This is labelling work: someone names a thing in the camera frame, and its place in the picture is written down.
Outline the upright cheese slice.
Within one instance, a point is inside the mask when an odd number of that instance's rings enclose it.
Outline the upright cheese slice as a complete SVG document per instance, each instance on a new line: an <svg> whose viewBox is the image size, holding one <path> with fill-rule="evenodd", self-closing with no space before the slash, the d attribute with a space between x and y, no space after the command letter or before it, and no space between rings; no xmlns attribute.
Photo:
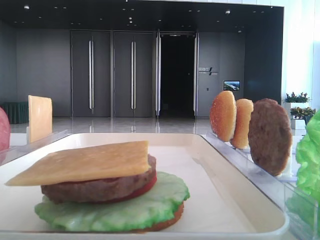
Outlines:
<svg viewBox="0 0 320 240"><path fill-rule="evenodd" d="M53 131L52 99L28 95L28 140L33 143L49 136Z"/></svg>

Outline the cheese slice on burger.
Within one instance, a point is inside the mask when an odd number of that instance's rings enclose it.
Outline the cheese slice on burger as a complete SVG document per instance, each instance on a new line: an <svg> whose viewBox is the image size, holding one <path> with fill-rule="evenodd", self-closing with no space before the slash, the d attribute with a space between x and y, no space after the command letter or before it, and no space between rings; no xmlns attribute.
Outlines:
<svg viewBox="0 0 320 240"><path fill-rule="evenodd" d="M149 168L146 140L113 143L49 153L6 185L41 186L130 177Z"/></svg>

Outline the cream rectangular tray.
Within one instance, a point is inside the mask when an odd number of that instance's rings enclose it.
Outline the cream rectangular tray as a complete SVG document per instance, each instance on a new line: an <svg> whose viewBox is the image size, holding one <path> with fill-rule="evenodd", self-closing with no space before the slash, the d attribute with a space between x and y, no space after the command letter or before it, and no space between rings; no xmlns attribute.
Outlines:
<svg viewBox="0 0 320 240"><path fill-rule="evenodd" d="M181 219L158 232L98 233L55 231L35 212L40 188L7 187L6 181L46 154L64 149L149 142L157 170L182 178L190 198ZM30 152L0 168L0 237L3 240L280 240L289 216L245 177L217 144L196 134L78 133Z"/></svg>

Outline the upright bun slice rear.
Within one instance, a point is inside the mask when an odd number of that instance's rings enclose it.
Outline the upright bun slice rear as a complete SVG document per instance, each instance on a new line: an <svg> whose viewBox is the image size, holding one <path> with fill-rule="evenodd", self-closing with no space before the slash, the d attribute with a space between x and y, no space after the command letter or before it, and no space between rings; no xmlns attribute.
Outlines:
<svg viewBox="0 0 320 240"><path fill-rule="evenodd" d="M236 101L236 110L235 130L230 143L235 148L245 149L249 145L249 123L254 104L250 99L241 98Z"/></svg>

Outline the green skirted table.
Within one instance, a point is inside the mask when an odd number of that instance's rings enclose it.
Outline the green skirted table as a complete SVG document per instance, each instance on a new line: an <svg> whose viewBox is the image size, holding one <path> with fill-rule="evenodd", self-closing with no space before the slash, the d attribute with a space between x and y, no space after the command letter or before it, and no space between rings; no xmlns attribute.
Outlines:
<svg viewBox="0 0 320 240"><path fill-rule="evenodd" d="M22 102L4 102L0 107L8 116L10 124L25 124L29 122L29 103Z"/></svg>

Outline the wall display screen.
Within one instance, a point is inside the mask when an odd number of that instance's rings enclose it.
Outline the wall display screen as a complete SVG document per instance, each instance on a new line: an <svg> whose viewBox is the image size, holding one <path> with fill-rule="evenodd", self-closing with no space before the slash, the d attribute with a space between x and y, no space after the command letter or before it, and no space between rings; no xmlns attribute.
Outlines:
<svg viewBox="0 0 320 240"><path fill-rule="evenodd" d="M240 81L227 81L223 82L224 91L239 91L240 90Z"/></svg>

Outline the upright lettuce leaf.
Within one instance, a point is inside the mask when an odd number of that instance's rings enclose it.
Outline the upright lettuce leaf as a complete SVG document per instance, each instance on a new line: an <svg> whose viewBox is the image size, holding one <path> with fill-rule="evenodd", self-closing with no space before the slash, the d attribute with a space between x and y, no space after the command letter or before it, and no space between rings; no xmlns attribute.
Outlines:
<svg viewBox="0 0 320 240"><path fill-rule="evenodd" d="M320 200L320 112L309 120L306 135L297 143L296 161L300 164L296 185L315 200Z"/></svg>

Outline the bottom bun on tray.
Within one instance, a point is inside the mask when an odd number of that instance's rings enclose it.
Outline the bottom bun on tray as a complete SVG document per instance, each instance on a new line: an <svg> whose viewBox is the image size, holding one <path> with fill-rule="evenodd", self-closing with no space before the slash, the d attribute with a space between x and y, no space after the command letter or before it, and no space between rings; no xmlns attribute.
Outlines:
<svg viewBox="0 0 320 240"><path fill-rule="evenodd" d="M158 231L164 230L164 229L174 225L175 223L177 223L180 220L180 218L182 217L183 212L184 212L184 202L181 203L181 205L178 207L177 211L174 213L174 218L163 221L163 222L155 223L151 227L146 227L146 228L142 228L142 229L134 229L134 230L132 230L132 232L133 233L145 233L145 232L158 232Z"/></svg>

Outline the long clear rail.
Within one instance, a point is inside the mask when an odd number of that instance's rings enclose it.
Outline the long clear rail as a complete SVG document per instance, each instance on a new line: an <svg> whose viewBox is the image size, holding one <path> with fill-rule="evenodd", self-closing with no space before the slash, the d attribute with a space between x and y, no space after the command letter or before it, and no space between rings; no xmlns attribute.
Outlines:
<svg viewBox="0 0 320 240"><path fill-rule="evenodd" d="M34 152L35 150L38 150L62 138L65 138L68 135L70 135L70 133L67 130L55 132L35 142L21 146L13 146L6 150L3 150L0 152L0 165L2 166L9 162L12 162L24 155Z"/></svg>
<svg viewBox="0 0 320 240"><path fill-rule="evenodd" d="M320 205L315 199L292 181L282 176L273 177L258 167L250 160L248 150L236 150L210 131L202 136L288 215L291 239L320 238Z"/></svg>

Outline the bun slice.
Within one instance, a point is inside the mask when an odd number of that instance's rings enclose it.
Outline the bun slice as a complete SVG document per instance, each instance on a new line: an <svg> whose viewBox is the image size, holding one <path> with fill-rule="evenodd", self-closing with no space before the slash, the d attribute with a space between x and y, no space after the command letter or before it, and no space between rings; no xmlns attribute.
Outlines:
<svg viewBox="0 0 320 240"><path fill-rule="evenodd" d="M236 128L237 107L234 94L230 90L220 92L210 108L210 125L212 131L223 142L229 142Z"/></svg>
<svg viewBox="0 0 320 240"><path fill-rule="evenodd" d="M250 99L241 98L236 101L236 110L235 130L230 143L235 148L245 149L249 145L249 123L254 104Z"/></svg>

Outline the bun slice front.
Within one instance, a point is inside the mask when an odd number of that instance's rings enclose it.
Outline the bun slice front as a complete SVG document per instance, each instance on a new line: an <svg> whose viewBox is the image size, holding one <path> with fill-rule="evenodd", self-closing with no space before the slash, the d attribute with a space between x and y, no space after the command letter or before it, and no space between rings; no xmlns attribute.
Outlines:
<svg viewBox="0 0 320 240"><path fill-rule="evenodd" d="M236 128L237 107L234 94L230 90L220 92L210 108L210 125L212 131L223 142L229 142Z"/></svg>

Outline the potted flower plant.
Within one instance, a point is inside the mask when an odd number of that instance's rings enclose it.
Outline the potted flower plant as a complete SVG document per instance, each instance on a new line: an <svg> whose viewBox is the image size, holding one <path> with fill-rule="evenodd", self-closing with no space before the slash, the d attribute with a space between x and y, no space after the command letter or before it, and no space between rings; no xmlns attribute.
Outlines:
<svg viewBox="0 0 320 240"><path fill-rule="evenodd" d="M316 113L316 109L312 109L311 107L293 107L290 109L290 113L294 119L303 119L307 116L313 116Z"/></svg>
<svg viewBox="0 0 320 240"><path fill-rule="evenodd" d="M309 100L310 98L308 97L308 94L304 92L301 92L298 95L296 95L294 92L292 92L291 95L287 93L284 99L286 103L307 103Z"/></svg>

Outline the lettuce leaf on burger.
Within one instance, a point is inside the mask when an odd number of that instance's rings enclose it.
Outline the lettuce leaf on burger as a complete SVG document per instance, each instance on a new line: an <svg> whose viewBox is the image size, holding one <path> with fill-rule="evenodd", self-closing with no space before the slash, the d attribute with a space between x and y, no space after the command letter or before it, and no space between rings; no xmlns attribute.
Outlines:
<svg viewBox="0 0 320 240"><path fill-rule="evenodd" d="M182 202L190 197L183 179L159 171L147 193L117 203L61 203L47 197L34 208L51 227L70 232L131 232L174 218Z"/></svg>

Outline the upright meat patty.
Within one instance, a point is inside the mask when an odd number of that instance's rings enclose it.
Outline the upright meat patty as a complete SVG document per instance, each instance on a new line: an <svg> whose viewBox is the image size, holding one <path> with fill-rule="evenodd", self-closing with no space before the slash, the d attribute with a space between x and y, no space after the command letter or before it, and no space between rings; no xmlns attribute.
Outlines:
<svg viewBox="0 0 320 240"><path fill-rule="evenodd" d="M269 98L254 103L248 142L253 162L272 176L286 168L292 146L290 119L277 101Z"/></svg>

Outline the lower potted flower plant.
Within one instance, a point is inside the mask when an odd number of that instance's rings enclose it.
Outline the lower potted flower plant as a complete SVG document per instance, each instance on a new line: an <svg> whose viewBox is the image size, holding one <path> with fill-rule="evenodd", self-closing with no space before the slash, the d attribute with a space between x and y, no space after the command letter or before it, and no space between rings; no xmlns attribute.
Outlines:
<svg viewBox="0 0 320 240"><path fill-rule="evenodd" d="M312 109L311 107L293 107L290 109L290 113L294 119L303 119L307 116L313 116L316 113L316 109Z"/></svg>

